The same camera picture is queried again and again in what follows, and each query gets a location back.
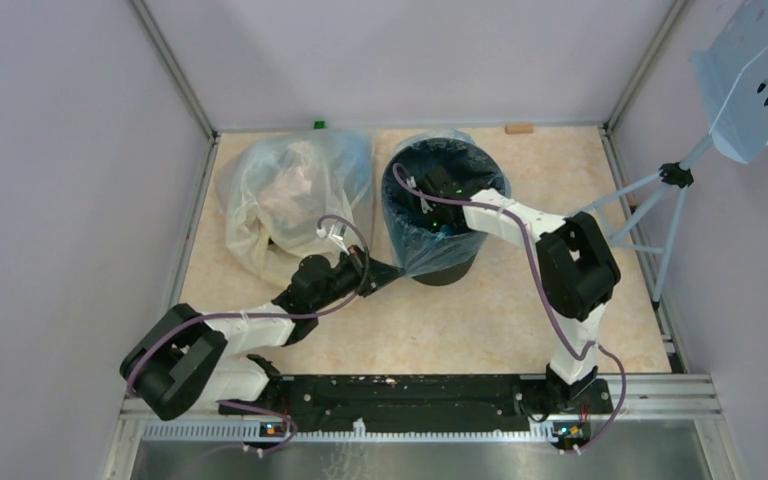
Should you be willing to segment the large translucent yellowish trash bag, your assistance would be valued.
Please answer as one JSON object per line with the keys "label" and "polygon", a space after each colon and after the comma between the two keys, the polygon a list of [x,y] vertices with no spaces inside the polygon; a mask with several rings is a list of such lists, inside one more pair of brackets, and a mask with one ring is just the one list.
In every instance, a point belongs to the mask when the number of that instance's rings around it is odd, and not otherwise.
{"label": "large translucent yellowish trash bag", "polygon": [[373,143],[346,130],[310,130],[255,141],[221,168],[215,191],[231,255],[285,286],[302,258],[334,257],[318,220],[338,215],[365,239],[374,229]]}

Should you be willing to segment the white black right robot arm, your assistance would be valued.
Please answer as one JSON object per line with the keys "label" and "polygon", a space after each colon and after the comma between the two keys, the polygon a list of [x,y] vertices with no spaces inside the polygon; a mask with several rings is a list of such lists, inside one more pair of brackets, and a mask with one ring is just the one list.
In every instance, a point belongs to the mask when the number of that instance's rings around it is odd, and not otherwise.
{"label": "white black right robot arm", "polygon": [[599,327],[621,279],[598,222],[586,212],[562,216],[536,210],[480,181],[459,184],[443,167],[407,184],[416,190],[423,213],[437,223],[524,249],[557,338],[546,397],[554,409],[574,411],[596,379]]}

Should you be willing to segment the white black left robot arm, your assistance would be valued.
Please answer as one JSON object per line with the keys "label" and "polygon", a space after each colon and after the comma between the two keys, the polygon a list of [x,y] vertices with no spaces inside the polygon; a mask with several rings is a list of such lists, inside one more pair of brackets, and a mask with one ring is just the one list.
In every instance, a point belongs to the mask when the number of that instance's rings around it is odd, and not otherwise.
{"label": "white black left robot arm", "polygon": [[243,401],[257,413],[279,404],[278,371],[256,349],[305,339],[320,317],[401,278],[402,269],[357,246],[336,263],[303,258],[286,289],[249,310],[201,313],[187,303],[171,307],[123,359],[119,372],[129,395],[161,420],[178,418],[196,403]]}

